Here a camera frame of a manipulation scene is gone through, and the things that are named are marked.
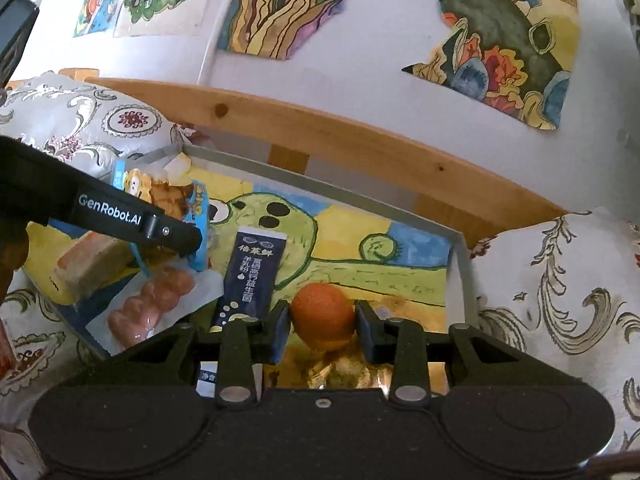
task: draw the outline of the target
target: green cartoon creature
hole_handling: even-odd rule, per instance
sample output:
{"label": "green cartoon creature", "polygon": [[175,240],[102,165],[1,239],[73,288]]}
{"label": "green cartoon creature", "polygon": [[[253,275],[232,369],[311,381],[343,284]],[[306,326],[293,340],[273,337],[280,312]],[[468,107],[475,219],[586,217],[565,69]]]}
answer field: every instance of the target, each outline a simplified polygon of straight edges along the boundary
{"label": "green cartoon creature", "polygon": [[240,226],[287,234],[272,304],[281,299],[292,300],[307,283],[324,282],[444,306],[446,269],[389,264],[387,261],[398,247],[386,234],[371,234],[360,242],[361,260],[322,260],[312,257],[318,234],[316,220],[277,195],[256,192],[238,196],[228,203],[213,201],[209,217],[216,232],[216,243],[209,256],[212,266],[223,274]]}

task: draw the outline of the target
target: wooden slat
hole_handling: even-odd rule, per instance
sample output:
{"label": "wooden slat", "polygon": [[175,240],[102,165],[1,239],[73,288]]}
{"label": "wooden slat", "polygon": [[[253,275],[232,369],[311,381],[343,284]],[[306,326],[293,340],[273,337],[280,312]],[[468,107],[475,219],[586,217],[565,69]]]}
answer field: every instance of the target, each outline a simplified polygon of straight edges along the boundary
{"label": "wooden slat", "polygon": [[309,156],[306,153],[295,152],[282,146],[272,146],[268,163],[283,170],[305,174]]}
{"label": "wooden slat", "polygon": [[58,73],[76,81],[85,81],[89,77],[98,77],[100,75],[100,71],[95,68],[63,68]]}
{"label": "wooden slat", "polygon": [[[100,71],[95,68],[63,68],[58,73],[66,75],[76,81],[84,81],[88,77],[98,77],[100,75]],[[6,87],[11,90],[15,90],[18,86],[22,83],[26,83],[27,81],[28,79],[15,79],[9,81]]]}
{"label": "wooden slat", "polygon": [[28,81],[28,79],[15,79],[13,81],[9,81],[6,84],[6,88],[8,90],[15,90],[16,88],[18,88],[18,86],[20,86],[22,83],[26,83]]}
{"label": "wooden slat", "polygon": [[[429,199],[422,201],[421,212],[437,210],[434,205],[440,205],[444,217],[467,225],[467,232],[465,228],[462,232],[470,243],[476,231],[523,227],[564,212],[535,193],[449,153],[310,108],[213,88],[91,77],[86,81],[140,99],[169,120],[264,140],[413,190]],[[484,225],[472,229],[472,219]]]}
{"label": "wooden slat", "polygon": [[418,195],[414,212],[456,231],[464,233],[466,246],[473,249],[478,240],[489,238],[504,231],[500,226],[478,218],[471,213],[455,209],[426,195]]}

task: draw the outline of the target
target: pillow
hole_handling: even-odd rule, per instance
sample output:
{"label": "pillow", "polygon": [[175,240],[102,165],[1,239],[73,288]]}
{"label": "pillow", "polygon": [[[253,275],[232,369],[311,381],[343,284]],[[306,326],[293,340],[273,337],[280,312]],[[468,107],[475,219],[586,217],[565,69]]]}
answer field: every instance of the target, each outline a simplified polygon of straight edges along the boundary
{"label": "pillow", "polygon": [[600,208],[472,252],[482,329],[603,394],[616,414],[609,452],[640,449],[639,266],[640,230]]}
{"label": "pillow", "polygon": [[[24,269],[16,271],[0,306],[0,344],[17,365],[0,379],[0,456],[16,478],[37,480],[45,470],[27,423],[36,400],[85,370],[94,358],[69,330]],[[0,479],[4,478],[0,468]]]}
{"label": "pillow", "polygon": [[46,72],[0,107],[0,135],[22,142],[97,178],[116,158],[181,144],[180,128],[157,110],[107,88]]}

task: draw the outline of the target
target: white wall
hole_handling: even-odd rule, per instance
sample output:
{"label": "white wall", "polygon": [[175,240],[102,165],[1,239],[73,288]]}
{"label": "white wall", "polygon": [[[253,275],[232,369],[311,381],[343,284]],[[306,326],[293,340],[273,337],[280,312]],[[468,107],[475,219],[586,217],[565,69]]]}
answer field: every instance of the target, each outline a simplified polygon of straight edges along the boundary
{"label": "white wall", "polygon": [[[97,33],[71,40],[81,3],[43,0],[15,78],[91,66],[104,76],[197,81],[208,38]],[[347,0],[345,12],[289,61],[218,53],[210,85],[374,124],[495,171],[565,208],[604,205],[640,220],[640,56],[619,6],[619,0],[580,0],[582,38],[555,132],[533,130],[401,72],[426,60],[446,37],[438,0]]]}

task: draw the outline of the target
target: snack bag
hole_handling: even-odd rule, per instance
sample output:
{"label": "snack bag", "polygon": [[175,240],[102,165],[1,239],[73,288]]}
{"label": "snack bag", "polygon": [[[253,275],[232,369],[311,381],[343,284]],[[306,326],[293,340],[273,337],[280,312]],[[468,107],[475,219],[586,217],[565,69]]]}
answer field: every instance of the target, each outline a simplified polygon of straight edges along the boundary
{"label": "snack bag", "polygon": [[[176,166],[179,157],[189,160],[185,155],[179,155],[165,168]],[[174,171],[163,171],[152,175],[140,168],[126,170],[127,161],[116,162],[112,184],[118,189],[137,196],[138,198],[161,207],[164,212],[178,220],[195,224],[202,234],[202,243],[198,250],[188,256],[188,261],[194,270],[205,270],[209,267],[207,256],[207,235],[209,229],[209,197],[204,184],[195,181],[185,181]],[[142,269],[145,266],[136,246],[133,253]]]}
{"label": "snack bag", "polygon": [[113,356],[173,326],[222,293],[219,272],[196,272],[186,259],[177,260],[155,269],[151,279],[137,273],[86,329]]}

